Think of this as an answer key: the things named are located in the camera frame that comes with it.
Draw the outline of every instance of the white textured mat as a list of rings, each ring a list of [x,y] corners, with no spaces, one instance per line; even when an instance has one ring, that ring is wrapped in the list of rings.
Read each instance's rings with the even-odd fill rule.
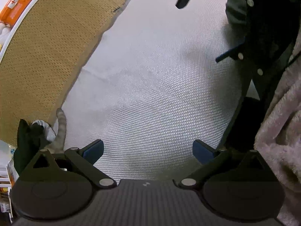
[[[65,149],[102,139],[95,166],[114,179],[180,179],[199,163],[192,142],[216,147],[237,107],[226,0],[131,0],[104,33],[63,104]]]

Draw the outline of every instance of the silver screw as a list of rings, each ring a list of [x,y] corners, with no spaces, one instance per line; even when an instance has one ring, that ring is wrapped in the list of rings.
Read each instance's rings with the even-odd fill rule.
[[[102,186],[110,186],[114,183],[114,181],[110,178],[103,178],[102,180],[99,181],[99,184]]]
[[[196,182],[194,179],[192,179],[192,178],[185,178],[185,179],[183,179],[183,180],[181,181],[181,183],[182,183],[183,185],[185,185],[185,186],[193,186],[193,185],[195,185],[197,182]]]
[[[263,75],[262,69],[258,69],[258,70],[257,70],[257,73],[258,73],[260,76],[262,76],[262,75]]]
[[[254,7],[254,1],[253,0],[247,0],[246,2],[248,3],[248,5],[250,7]]]
[[[238,54],[238,58],[239,58],[240,60],[243,60],[243,54],[242,54],[242,53],[239,53],[239,54]]]

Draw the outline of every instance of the orange first aid kit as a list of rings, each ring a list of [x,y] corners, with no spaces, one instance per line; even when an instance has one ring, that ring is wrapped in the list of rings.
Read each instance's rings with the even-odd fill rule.
[[[0,21],[13,27],[30,2],[31,0],[9,0],[0,13]]]

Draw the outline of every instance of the white label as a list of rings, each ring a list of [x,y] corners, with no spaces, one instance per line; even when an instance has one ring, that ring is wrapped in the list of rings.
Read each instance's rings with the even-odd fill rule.
[[[10,9],[13,9],[19,0],[11,0],[11,2],[7,5]]]

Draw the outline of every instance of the black circular disc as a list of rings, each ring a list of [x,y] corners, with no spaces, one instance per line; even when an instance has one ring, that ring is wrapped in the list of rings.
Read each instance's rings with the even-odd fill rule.
[[[56,172],[55,181],[45,169],[35,169],[39,182],[19,178],[12,188],[11,200],[21,216],[31,219],[61,219],[85,207],[92,196],[90,182],[68,171]]]
[[[219,214],[242,221],[275,217],[284,200],[279,182],[267,181],[264,170],[251,168],[211,177],[203,186],[203,196]]]

